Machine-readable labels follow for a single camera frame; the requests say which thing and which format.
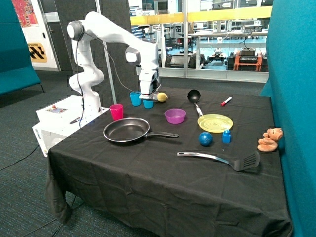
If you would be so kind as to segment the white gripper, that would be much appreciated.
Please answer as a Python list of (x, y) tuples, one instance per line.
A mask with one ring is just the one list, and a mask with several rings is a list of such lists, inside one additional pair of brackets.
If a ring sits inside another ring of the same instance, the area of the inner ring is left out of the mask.
[[(160, 89), (158, 70), (141, 70), (139, 75), (141, 99), (147, 99), (147, 95), (151, 95)], [(157, 99), (158, 95), (153, 94), (153, 99)]]

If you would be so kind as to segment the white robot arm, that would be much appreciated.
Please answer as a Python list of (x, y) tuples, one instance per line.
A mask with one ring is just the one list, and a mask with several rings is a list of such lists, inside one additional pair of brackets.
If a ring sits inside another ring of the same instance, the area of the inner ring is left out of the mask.
[(83, 98), (83, 111), (101, 111), (99, 94), (92, 87), (104, 80), (103, 72), (96, 67), (92, 58), (90, 42), (124, 43), (128, 46), (125, 59), (132, 65), (141, 66), (139, 75), (140, 98), (157, 100), (159, 83), (158, 45), (155, 41), (139, 39), (124, 28), (116, 25), (100, 13), (90, 12), (85, 19), (72, 21), (67, 25), (72, 40), (75, 63), (83, 72), (70, 77), (73, 90)]

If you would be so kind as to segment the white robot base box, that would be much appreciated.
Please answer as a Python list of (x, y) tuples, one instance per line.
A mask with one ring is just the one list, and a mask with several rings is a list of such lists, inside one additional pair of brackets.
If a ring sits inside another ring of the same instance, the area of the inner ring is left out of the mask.
[(101, 107), (96, 111), (82, 103), (82, 97), (71, 95), (36, 111), (39, 123), (33, 132), (45, 157), (48, 150), (108, 111)]

